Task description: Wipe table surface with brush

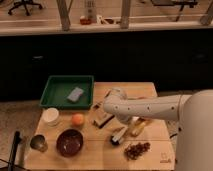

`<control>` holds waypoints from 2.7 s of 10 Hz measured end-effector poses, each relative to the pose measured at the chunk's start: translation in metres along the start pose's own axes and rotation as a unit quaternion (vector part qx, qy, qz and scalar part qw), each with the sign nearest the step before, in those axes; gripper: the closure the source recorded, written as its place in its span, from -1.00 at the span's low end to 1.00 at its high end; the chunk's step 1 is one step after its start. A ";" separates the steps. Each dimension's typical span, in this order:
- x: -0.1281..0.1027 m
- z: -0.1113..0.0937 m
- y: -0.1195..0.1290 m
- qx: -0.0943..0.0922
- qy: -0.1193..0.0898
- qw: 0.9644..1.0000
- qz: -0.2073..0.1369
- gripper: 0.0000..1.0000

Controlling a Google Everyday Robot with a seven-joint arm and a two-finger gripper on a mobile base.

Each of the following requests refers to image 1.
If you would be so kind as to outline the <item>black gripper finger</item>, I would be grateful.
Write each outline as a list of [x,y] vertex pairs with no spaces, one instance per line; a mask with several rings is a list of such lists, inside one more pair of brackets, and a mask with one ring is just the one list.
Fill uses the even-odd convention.
[[111,139],[110,139],[110,142],[111,142],[111,144],[114,145],[114,146],[120,145],[119,141],[118,141],[118,140],[114,140],[112,137],[111,137]]

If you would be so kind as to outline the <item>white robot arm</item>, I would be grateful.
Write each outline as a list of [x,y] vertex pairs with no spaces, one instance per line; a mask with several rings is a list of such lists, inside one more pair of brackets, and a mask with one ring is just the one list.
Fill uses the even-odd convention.
[[122,89],[113,88],[103,109],[121,123],[135,116],[178,121],[174,171],[213,171],[213,90],[129,99]]

